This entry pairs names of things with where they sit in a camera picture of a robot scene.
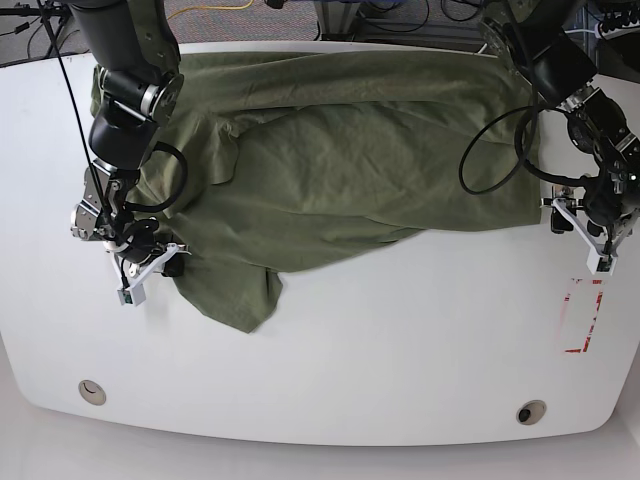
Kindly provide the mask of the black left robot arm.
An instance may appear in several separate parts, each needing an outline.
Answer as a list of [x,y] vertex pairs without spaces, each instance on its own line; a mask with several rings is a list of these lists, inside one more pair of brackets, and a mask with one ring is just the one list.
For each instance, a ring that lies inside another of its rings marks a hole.
[[[593,86],[595,63],[569,37],[564,25],[577,1],[483,1],[480,29],[488,47],[509,61],[531,88],[531,104],[516,108],[515,166],[492,193],[521,170],[552,185],[542,201],[556,234],[577,231],[589,247],[592,273],[610,273],[617,249],[639,219],[639,138],[621,107]],[[593,157],[598,173],[570,178],[535,166],[530,155],[540,113],[567,121],[573,145]]]

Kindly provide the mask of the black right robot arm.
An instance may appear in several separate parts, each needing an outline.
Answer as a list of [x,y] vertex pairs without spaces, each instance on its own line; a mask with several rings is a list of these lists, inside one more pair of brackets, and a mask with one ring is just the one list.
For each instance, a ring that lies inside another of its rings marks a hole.
[[[183,153],[158,139],[168,124],[184,84],[178,43],[161,1],[71,1],[69,9],[97,62],[99,104],[84,145],[95,154],[84,175],[82,200],[71,215],[71,232],[82,241],[100,241],[120,277],[118,296],[137,306],[153,273],[184,272],[187,248],[164,242],[156,214],[183,193],[188,165]],[[154,205],[128,200],[151,155],[172,156],[178,180]]]

